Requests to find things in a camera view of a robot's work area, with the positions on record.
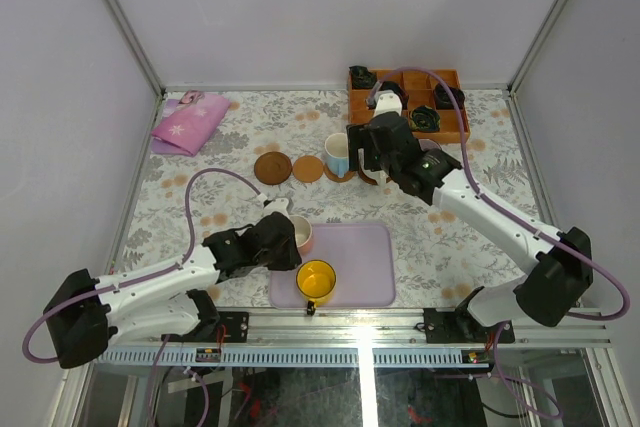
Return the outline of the light blue mug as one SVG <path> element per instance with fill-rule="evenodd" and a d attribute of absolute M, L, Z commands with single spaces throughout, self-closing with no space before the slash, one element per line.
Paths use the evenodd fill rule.
<path fill-rule="evenodd" d="M 349 172 L 349 150 L 346 133 L 334 133 L 325 140 L 325 160 L 329 171 L 337 178 Z"/>

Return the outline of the purple mug black handle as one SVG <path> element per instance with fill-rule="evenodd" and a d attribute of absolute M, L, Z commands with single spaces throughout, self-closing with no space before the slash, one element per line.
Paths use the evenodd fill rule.
<path fill-rule="evenodd" d="M 427 152 L 434 149 L 436 150 L 442 149 L 441 145 L 438 142 L 433 141 L 431 139 L 419 139 L 419 146 L 423 152 Z"/>

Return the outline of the pink mug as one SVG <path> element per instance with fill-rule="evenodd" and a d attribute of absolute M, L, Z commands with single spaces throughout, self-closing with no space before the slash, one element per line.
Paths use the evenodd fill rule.
<path fill-rule="evenodd" d="M 291 215 L 290 221 L 294 226 L 295 242 L 301 256 L 308 255 L 313 248 L 313 228 L 311 223 L 302 216 Z"/>

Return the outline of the light wooden coaster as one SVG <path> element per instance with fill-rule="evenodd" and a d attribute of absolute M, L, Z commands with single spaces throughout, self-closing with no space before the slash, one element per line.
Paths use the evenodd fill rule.
<path fill-rule="evenodd" d="M 298 158 L 292 167 L 294 177 L 303 183 L 319 180 L 324 172 L 324 163 L 315 156 L 306 155 Z"/>
<path fill-rule="evenodd" d="M 324 164 L 323 171 L 324 171 L 324 175 L 329 180 L 331 180 L 332 182 L 335 182 L 335 183 L 347 182 L 347 181 L 351 180 L 355 176 L 355 173 L 353 171 L 347 171 L 344 176 L 339 177 L 329 169 L 329 166 L 327 164 Z"/>

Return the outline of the yellow mug black handle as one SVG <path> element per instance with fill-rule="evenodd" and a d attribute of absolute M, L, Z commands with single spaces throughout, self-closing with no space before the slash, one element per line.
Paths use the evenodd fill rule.
<path fill-rule="evenodd" d="M 334 268 L 322 260 L 304 263 L 296 273 L 296 287 L 306 302 L 306 315 L 327 304 L 334 294 L 337 275 Z"/>

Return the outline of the large dark wooden saucer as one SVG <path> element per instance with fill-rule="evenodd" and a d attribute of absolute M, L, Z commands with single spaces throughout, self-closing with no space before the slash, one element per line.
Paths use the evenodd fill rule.
<path fill-rule="evenodd" d="M 255 177 L 265 185 L 279 185 L 285 182 L 291 173 L 291 160 L 281 152 L 264 153 L 254 164 Z"/>

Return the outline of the cream white mug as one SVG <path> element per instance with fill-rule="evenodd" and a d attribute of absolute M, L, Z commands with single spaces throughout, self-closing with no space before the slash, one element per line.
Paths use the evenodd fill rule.
<path fill-rule="evenodd" d="M 374 179 L 378 186 L 384 186 L 387 183 L 387 174 L 384 171 L 377 171 L 374 174 Z"/>

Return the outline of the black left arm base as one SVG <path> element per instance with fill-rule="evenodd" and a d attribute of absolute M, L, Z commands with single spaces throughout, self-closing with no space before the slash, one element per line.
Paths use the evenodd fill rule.
<path fill-rule="evenodd" d="M 166 332 L 170 342 L 198 343 L 246 343 L 249 332 L 249 313 L 246 311 L 222 311 L 215 306 L 205 291 L 190 291 L 186 306 L 195 308 L 195 326 L 185 333 L 176 330 Z"/>

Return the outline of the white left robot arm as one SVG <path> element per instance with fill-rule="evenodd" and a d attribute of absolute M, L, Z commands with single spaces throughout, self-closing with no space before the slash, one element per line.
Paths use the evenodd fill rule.
<path fill-rule="evenodd" d="M 85 269 L 76 271 L 43 312 L 55 361 L 71 369 L 110 346 L 164 336 L 208 341 L 220 322 L 209 287 L 256 268 L 290 271 L 300 264 L 292 221 L 273 212 L 257 224 L 210 235 L 186 259 L 97 278 Z"/>

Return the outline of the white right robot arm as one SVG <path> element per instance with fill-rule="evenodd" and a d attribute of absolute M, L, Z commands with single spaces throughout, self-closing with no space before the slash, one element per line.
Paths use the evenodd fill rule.
<path fill-rule="evenodd" d="M 422 149 L 399 114 L 348 126 L 347 142 L 351 169 L 384 172 L 404 193 L 473 227 L 522 271 L 513 281 L 474 290 L 458 306 L 455 325 L 463 339 L 478 341 L 492 326 L 522 317 L 554 327 L 592 284 L 584 232 L 563 233 L 540 222 L 519 225 L 507 203 L 472 186 L 458 160 L 440 149 Z"/>

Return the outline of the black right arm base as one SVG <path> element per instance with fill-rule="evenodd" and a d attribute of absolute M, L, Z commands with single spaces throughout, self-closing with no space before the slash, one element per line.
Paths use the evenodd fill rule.
<path fill-rule="evenodd" d="M 488 350 L 495 343 L 500 322 L 483 326 L 468 312 L 469 303 L 479 292 L 474 290 L 453 310 L 424 308 L 423 320 L 413 329 L 422 333 L 428 344 L 483 343 Z"/>

